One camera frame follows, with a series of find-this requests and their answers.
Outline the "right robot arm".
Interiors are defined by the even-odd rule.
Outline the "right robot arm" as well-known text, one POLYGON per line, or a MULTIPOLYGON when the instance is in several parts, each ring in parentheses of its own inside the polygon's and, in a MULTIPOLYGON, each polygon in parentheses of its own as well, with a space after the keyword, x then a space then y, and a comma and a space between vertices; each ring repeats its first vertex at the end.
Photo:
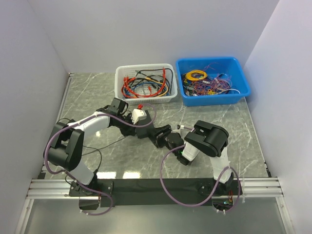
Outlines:
POLYGON ((217 195, 240 192, 232 185, 234 173, 230 168, 227 147, 229 133, 219 126, 198 120, 190 132, 182 137, 180 130, 171 130, 157 137, 156 146, 166 146, 183 165, 190 165, 199 153, 208 156, 213 169, 213 184, 217 195))

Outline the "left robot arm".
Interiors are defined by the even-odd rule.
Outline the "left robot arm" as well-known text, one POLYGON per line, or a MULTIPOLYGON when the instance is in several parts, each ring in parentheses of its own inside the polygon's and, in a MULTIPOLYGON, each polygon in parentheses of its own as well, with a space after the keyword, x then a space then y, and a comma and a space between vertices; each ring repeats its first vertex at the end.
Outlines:
POLYGON ((147 118, 142 107, 129 114, 127 110, 127 102, 114 98, 110 105, 97 109, 86 118, 67 124, 57 122, 43 152, 47 171, 52 175, 66 173, 87 196, 101 194, 97 172, 91 171, 81 159, 84 139, 109 127, 119 128, 125 137, 135 136, 138 128, 146 128, 154 122, 151 119, 142 124, 147 118))

